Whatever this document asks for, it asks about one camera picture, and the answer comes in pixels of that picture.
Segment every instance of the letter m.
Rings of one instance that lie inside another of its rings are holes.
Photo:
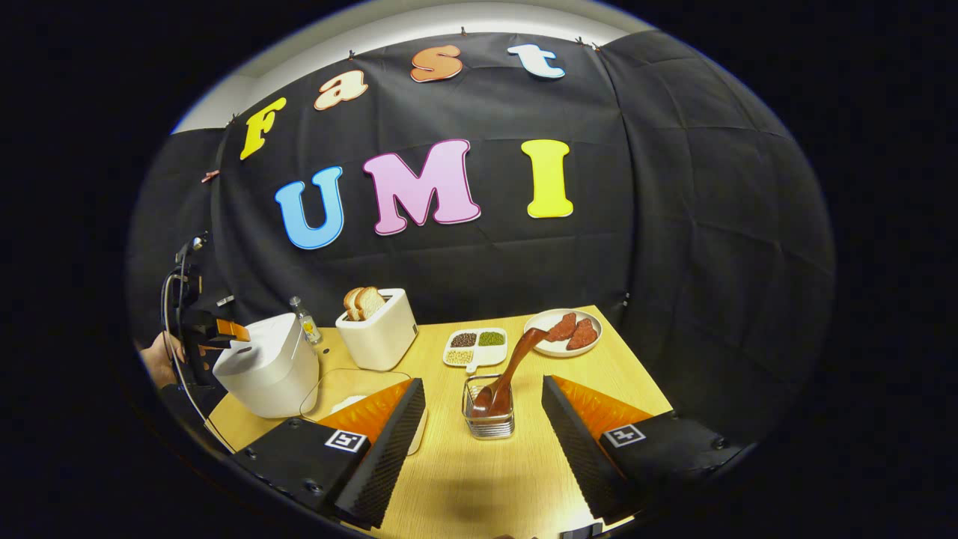
[[[478,219],[480,208],[472,201],[466,179],[466,153],[469,142],[451,139],[438,142],[426,156],[422,174],[416,176],[395,153],[384,153],[366,161],[362,170],[373,176],[379,222],[376,234],[389,236],[406,228],[406,219],[399,216],[397,202],[416,222],[425,224],[433,193],[437,208],[432,218],[436,223],[465,223]]]

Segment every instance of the wooden table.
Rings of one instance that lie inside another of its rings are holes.
[[[422,378],[428,410],[422,443],[402,466],[382,527],[366,533],[389,539],[491,539],[506,533],[515,539],[555,539],[563,531],[600,522],[589,513],[542,409],[542,376],[559,375],[652,415],[672,406],[602,313],[595,306],[582,310],[602,323],[602,339],[574,358],[531,352],[513,376],[515,433],[500,440],[470,435],[461,413],[466,370],[443,363],[442,353],[450,333],[483,327],[505,329],[512,353],[531,315],[420,326],[393,370]],[[323,341],[316,346],[320,376],[335,368],[356,368],[336,329],[321,331]],[[479,367],[475,374],[501,373],[508,360]],[[322,386],[319,395],[322,399]],[[253,415],[231,394],[210,419],[236,450],[283,421]]]

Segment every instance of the beans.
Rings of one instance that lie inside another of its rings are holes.
[[[461,333],[452,338],[451,346],[454,348],[462,348],[464,346],[472,346],[475,343],[476,343],[476,334]]]
[[[472,361],[472,350],[449,350],[445,353],[445,360],[457,365],[468,364]]]
[[[503,337],[501,333],[487,331],[479,336],[480,346],[495,346],[497,344],[505,344],[505,343],[506,343],[506,338]]]

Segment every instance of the glass bottle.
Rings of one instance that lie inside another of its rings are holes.
[[[293,311],[296,312],[296,317],[299,318],[300,324],[303,326],[303,331],[306,332],[306,340],[309,344],[319,344],[320,341],[323,340],[323,335],[319,333],[319,328],[317,328],[315,322],[312,321],[312,315],[309,314],[309,311],[300,305],[299,296],[292,296],[289,299],[289,305],[293,308]]]

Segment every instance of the white plate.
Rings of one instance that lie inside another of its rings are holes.
[[[575,309],[552,309],[550,311],[543,311],[538,315],[529,318],[529,321],[526,322],[526,327],[522,329],[522,333],[525,334],[529,331],[529,328],[536,327],[543,331],[549,331],[558,324],[563,316],[568,315],[569,313],[576,314],[576,323],[582,321],[583,318],[588,318],[592,320],[592,328],[596,330],[596,333],[599,335],[591,344],[583,346],[578,350],[566,350],[565,345],[569,343],[569,339],[566,340],[557,340],[556,342],[549,342],[548,340],[542,340],[539,344],[536,345],[536,352],[545,354],[546,356],[553,356],[555,358],[571,358],[573,356],[578,356],[584,354],[591,350],[596,344],[599,343],[599,340],[602,338],[602,323],[598,318],[586,313],[585,311],[577,311]]]
[[[502,336],[504,342],[502,344],[496,344],[493,346],[480,346],[479,337],[484,332],[498,333]],[[472,346],[452,346],[452,340],[456,336],[463,333],[474,333],[476,334],[476,342]],[[450,363],[446,360],[446,354],[450,350],[463,350],[472,352],[472,361],[468,364],[462,363]],[[464,329],[460,331],[452,332],[452,335],[449,336],[449,339],[445,342],[445,349],[443,350],[443,363],[449,366],[463,366],[466,368],[467,374],[474,374],[477,367],[480,366],[489,366],[502,363],[506,359],[506,353],[509,351],[509,335],[506,334],[506,330],[498,327],[488,327],[488,328],[479,328],[479,329]]]

